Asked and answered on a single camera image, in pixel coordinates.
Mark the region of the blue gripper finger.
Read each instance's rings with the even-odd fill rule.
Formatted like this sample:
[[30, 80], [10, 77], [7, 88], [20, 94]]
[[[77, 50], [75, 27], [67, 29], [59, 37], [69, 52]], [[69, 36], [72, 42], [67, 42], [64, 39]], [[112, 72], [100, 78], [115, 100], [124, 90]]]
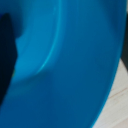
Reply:
[[18, 57], [11, 17], [0, 17], [0, 104], [9, 88]]

